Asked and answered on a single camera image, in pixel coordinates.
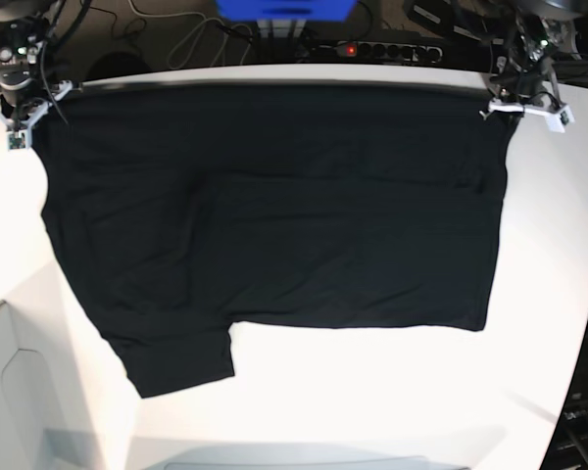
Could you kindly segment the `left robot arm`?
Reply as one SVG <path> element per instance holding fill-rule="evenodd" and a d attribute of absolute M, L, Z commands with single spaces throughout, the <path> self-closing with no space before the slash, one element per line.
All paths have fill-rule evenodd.
<path fill-rule="evenodd" d="M 583 18 L 588 18 L 588 1 L 510 1 L 503 40 L 506 59 L 490 75 L 492 98 L 481 117 L 532 115 L 542 118 L 551 131 L 565 132 L 574 116 L 561 98 L 556 58 L 587 57 L 575 41 L 575 23 Z"/>

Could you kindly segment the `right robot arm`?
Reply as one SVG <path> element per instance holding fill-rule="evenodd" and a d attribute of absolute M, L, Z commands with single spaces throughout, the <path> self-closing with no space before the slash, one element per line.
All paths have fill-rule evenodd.
<path fill-rule="evenodd" d="M 68 64 L 55 55 L 71 39 L 91 3 L 83 1 L 67 31 L 56 33 L 65 1 L 0 1 L 0 120 L 19 148 L 36 124 L 74 89 Z"/>

